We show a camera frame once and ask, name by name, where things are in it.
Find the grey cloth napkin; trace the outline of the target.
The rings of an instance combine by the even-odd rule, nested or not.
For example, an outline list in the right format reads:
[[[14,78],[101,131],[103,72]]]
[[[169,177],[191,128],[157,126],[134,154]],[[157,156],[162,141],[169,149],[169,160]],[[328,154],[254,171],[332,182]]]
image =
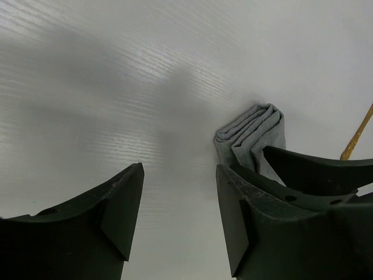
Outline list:
[[[215,147],[220,163],[239,164],[271,180],[282,183],[265,159],[263,149],[286,148],[284,115],[274,105],[256,104],[236,120],[216,132]]]

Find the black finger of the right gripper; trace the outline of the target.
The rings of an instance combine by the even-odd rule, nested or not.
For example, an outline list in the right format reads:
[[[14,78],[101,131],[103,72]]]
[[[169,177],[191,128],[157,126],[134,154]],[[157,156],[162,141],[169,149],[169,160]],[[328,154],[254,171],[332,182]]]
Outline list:
[[[333,160],[267,146],[263,154],[282,182],[312,195],[346,195],[372,183],[372,159]]]

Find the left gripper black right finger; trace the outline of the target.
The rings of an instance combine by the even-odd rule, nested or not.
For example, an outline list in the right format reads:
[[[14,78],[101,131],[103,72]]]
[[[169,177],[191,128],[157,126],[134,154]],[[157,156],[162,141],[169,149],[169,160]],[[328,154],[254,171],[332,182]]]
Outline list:
[[[372,204],[312,212],[222,165],[216,167],[216,185],[233,278],[372,278]]]

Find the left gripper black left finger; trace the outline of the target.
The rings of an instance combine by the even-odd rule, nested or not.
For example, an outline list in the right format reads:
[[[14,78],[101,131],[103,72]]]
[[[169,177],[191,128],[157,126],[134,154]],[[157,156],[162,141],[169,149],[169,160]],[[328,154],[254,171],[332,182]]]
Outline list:
[[[135,163],[37,215],[1,220],[2,279],[120,279],[145,173]]]

